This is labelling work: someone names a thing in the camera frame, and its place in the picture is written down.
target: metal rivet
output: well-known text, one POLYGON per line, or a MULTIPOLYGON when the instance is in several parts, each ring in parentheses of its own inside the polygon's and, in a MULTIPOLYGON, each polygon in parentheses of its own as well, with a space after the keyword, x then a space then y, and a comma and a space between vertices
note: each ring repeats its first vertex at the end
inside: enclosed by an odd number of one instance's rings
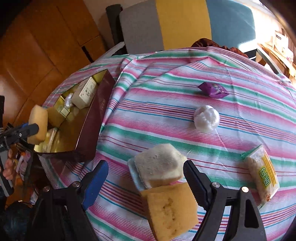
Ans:
POLYGON ((213 187, 215 187, 215 188, 220 187, 220 183, 218 183, 218 182, 213 182, 212 185, 213 185, 213 187))
POLYGON ((44 192, 48 192, 49 190, 50 190, 50 187, 49 186, 46 186, 46 187, 43 188, 43 191, 44 192))
POLYGON ((243 192, 248 192, 249 189, 248 189, 247 187, 242 187, 242 191, 243 191, 243 192))
POLYGON ((80 182, 78 182, 78 181, 72 183, 72 187, 77 188, 79 186, 80 186, 80 182))

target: sponge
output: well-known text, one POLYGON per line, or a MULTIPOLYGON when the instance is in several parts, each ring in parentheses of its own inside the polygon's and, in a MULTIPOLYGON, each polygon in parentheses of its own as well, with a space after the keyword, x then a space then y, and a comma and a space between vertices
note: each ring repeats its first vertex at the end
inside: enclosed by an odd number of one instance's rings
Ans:
POLYGON ((171 144, 160 144, 136 155, 135 165, 145 188, 155 188, 183 178, 186 160, 171 144))
POLYGON ((198 224, 197 203, 188 183, 150 188, 141 195, 157 241, 170 241, 198 224))
POLYGON ((27 142, 29 144, 39 145, 41 142, 45 141, 47 133, 47 122, 47 110, 39 105, 35 105, 31 110, 29 125, 36 123, 39 126, 39 131, 37 134, 28 137, 27 142))

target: striped tablecloth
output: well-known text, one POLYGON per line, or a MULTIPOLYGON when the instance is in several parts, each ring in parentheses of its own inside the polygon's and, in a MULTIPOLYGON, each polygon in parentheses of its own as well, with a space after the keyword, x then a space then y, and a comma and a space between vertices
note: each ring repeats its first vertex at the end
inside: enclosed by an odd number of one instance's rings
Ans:
MULTIPOLYGON (((157 144, 171 143, 211 181, 233 189, 247 186, 256 201, 258 193, 240 154, 263 144, 280 189, 260 213, 267 240, 280 240, 296 214, 296 91, 288 79, 227 50, 168 50, 96 61, 65 80, 44 106, 52 106, 62 92, 103 69, 117 83, 95 159, 87 166, 41 159, 55 188, 81 180, 101 159, 108 162, 106 182, 87 210, 100 239, 154 240, 127 160, 157 144), (204 81, 220 83, 230 95, 223 99, 201 95, 197 86, 204 81), (211 134, 194 128, 193 113, 202 104, 220 113, 220 125, 211 134)), ((199 207, 200 220, 204 214, 199 207)), ((228 216, 227 208, 216 240, 222 240, 228 216)), ((198 228, 175 240, 192 240, 198 228)))

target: open box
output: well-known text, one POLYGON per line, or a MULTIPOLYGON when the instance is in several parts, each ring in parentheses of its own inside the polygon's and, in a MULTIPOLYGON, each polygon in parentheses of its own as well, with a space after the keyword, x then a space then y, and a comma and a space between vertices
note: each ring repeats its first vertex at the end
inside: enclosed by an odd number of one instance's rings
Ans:
POLYGON ((48 109, 47 138, 34 150, 44 158, 57 158, 72 162, 85 162, 92 160, 96 154, 96 145, 99 132, 108 105, 108 101, 115 81, 108 70, 92 76, 97 83, 93 100, 89 107, 78 109, 72 106, 70 110, 64 108, 65 98, 74 93, 79 84, 64 92, 53 107, 48 109), (53 142, 49 152, 44 152, 48 145, 50 130, 56 127, 53 142))

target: purple snack package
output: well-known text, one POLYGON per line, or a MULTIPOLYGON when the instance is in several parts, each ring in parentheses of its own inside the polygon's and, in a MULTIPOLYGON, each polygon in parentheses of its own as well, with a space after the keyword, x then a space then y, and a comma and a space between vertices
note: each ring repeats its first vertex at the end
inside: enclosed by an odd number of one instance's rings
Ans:
POLYGON ((229 95, 228 91, 217 83, 203 82, 198 88, 201 89, 204 94, 214 99, 221 99, 229 95))

